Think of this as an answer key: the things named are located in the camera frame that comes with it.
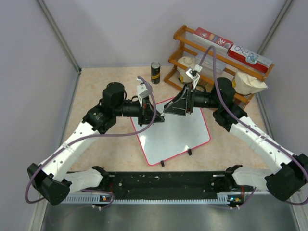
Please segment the pink framed whiteboard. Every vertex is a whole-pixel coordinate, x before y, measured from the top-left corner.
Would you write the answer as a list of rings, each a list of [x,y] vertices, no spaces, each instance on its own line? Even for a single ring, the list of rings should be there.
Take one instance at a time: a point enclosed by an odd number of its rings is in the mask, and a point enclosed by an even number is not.
[[[137,134],[147,163],[160,164],[179,154],[207,144],[210,133],[202,109],[194,108],[191,114],[165,115],[165,122],[154,123]]]

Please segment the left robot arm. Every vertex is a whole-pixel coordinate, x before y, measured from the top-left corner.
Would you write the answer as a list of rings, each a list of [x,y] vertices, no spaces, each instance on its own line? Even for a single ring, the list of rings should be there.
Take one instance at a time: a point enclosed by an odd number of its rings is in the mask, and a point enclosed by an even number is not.
[[[127,99],[123,84],[109,83],[102,91],[98,104],[89,109],[76,130],[62,145],[40,164],[32,163],[27,173],[29,182],[25,190],[25,201],[32,203],[28,192],[33,187],[51,205],[60,204],[69,194],[96,188],[104,191],[109,179],[103,168],[94,166],[86,171],[70,173],[77,159],[101,137],[111,137],[108,130],[116,124],[118,117],[136,117],[139,125],[147,130],[153,123],[164,122],[157,111],[152,86],[138,78],[136,101]]]

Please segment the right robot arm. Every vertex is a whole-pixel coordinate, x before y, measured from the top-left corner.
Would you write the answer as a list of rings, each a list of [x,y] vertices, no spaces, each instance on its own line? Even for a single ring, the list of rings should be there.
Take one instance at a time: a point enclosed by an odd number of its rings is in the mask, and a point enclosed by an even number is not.
[[[191,84],[185,84],[164,106],[164,113],[185,116],[194,108],[214,109],[215,121],[245,142],[268,166],[265,170],[242,165],[230,167],[225,171],[225,186],[232,191],[240,186],[251,186],[288,202],[308,182],[308,157],[291,153],[264,133],[234,102],[234,95],[232,82],[223,77],[215,81],[210,92],[195,90]]]

